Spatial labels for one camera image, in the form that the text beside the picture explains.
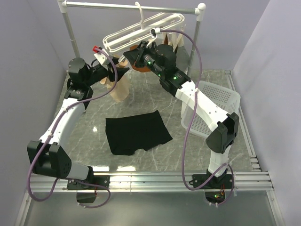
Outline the white plastic clip hanger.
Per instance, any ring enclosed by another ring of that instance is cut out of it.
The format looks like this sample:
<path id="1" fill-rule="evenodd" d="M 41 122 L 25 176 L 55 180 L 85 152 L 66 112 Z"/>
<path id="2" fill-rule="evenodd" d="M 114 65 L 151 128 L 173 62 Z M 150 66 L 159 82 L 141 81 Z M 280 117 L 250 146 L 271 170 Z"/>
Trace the white plastic clip hanger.
<path id="1" fill-rule="evenodd" d="M 105 36 L 103 45 L 108 54 L 118 53 L 139 44 L 143 40 L 150 40 L 150 29 L 152 28 L 172 29 L 181 25 L 185 20 L 185 17 L 180 13 L 162 12 L 145 19 L 140 3 L 135 2 L 135 5 L 140 11 L 140 22 Z"/>

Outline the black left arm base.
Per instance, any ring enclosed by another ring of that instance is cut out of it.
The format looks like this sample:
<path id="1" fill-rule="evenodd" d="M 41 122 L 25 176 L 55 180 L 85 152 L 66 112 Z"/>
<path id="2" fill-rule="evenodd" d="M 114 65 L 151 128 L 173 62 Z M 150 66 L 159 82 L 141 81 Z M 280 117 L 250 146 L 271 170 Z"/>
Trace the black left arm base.
<path id="1" fill-rule="evenodd" d="M 94 176 L 92 179 L 79 180 L 79 179 L 69 179 L 67 183 L 67 191 L 76 192 L 76 201 L 78 205 L 94 209 L 104 206 L 111 197 L 111 192 L 109 190 L 110 176 Z M 97 199 L 98 193 L 100 191 L 107 191 L 108 197 L 106 200 L 96 206 L 91 206 Z"/>

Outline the black underwear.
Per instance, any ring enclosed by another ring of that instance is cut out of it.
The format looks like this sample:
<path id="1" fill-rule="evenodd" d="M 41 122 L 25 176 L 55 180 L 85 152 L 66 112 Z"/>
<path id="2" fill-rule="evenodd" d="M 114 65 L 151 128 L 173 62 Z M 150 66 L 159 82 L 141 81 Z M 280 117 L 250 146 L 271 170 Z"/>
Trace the black underwear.
<path id="1" fill-rule="evenodd" d="M 131 156 L 138 149 L 148 151 L 173 139 L 159 111 L 122 118 L 107 118 L 105 133 L 113 155 Z"/>

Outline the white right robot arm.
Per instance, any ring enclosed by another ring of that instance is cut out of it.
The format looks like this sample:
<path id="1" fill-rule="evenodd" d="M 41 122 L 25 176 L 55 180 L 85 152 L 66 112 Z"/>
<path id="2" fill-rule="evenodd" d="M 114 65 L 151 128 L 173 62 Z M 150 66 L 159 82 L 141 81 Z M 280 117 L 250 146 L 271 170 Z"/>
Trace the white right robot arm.
<path id="1" fill-rule="evenodd" d="M 124 57 L 136 68 L 147 67 L 159 77 L 160 85 L 193 109 L 211 130 L 206 144 L 211 150 L 207 182 L 218 188 L 227 172 L 228 154 L 238 133 L 239 116 L 221 109 L 203 94 L 190 77 L 176 66 L 176 54 L 169 45 L 150 45 L 142 41 Z"/>

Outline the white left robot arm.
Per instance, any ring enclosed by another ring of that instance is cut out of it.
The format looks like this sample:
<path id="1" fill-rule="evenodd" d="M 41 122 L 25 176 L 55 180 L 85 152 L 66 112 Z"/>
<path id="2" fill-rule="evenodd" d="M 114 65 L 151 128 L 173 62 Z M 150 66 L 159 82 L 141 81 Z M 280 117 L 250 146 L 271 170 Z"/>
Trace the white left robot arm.
<path id="1" fill-rule="evenodd" d="M 95 184 L 93 168 L 75 163 L 64 147 L 76 122 L 94 98 L 92 85 L 104 78 L 120 80 L 129 70 L 117 66 L 119 58 L 96 54 L 97 65 L 89 65 L 77 57 L 69 62 L 67 90 L 62 106 L 47 131 L 37 140 L 30 141 L 27 153 L 30 160 L 28 179 L 32 174 L 59 179 L 77 179 L 84 189 Z"/>

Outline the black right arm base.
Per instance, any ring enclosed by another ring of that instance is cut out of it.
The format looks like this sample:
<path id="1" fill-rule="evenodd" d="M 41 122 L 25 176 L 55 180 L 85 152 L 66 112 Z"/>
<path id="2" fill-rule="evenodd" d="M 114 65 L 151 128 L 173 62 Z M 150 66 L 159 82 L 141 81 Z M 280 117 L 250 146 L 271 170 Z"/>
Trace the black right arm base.
<path id="1" fill-rule="evenodd" d="M 206 174 L 193 174 L 189 185 L 197 188 L 203 184 L 211 173 L 207 170 Z M 235 188 L 233 173 L 228 174 L 226 170 L 220 177 L 213 176 L 201 189 L 205 190 L 205 198 L 210 205 L 219 206 L 225 203 L 232 195 Z"/>

